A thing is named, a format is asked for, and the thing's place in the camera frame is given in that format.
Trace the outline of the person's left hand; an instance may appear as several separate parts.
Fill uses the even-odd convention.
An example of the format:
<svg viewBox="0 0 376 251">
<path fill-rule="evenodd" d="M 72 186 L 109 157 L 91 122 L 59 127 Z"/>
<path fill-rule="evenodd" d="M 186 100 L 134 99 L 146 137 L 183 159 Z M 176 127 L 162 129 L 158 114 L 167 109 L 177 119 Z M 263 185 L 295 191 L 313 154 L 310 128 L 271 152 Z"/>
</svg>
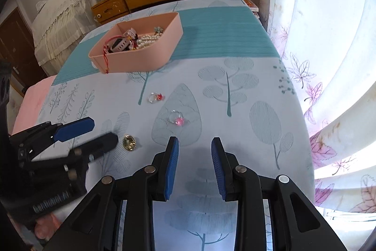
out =
<svg viewBox="0 0 376 251">
<path fill-rule="evenodd" d="M 34 234 L 38 239 L 48 241 L 60 228 L 61 221 L 53 213 L 49 213 L 36 220 Z"/>
</svg>

